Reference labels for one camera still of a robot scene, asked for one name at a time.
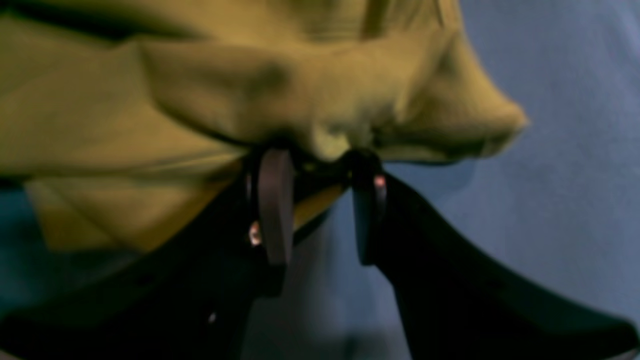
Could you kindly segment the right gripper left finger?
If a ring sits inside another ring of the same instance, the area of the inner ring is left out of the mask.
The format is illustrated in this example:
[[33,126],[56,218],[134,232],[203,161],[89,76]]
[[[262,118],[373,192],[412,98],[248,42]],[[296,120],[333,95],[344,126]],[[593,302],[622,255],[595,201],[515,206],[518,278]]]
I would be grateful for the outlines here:
[[7,314],[1,349],[22,360],[236,360],[253,302],[282,290],[294,177],[286,149],[250,157],[160,248],[83,289]]

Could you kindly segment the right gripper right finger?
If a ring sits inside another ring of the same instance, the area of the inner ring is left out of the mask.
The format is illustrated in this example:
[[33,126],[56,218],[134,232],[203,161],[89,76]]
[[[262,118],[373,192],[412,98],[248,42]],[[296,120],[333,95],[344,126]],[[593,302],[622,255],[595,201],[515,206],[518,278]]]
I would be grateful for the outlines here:
[[475,247],[372,152],[347,153],[362,265],[395,294],[414,360],[633,360],[628,320],[570,301]]

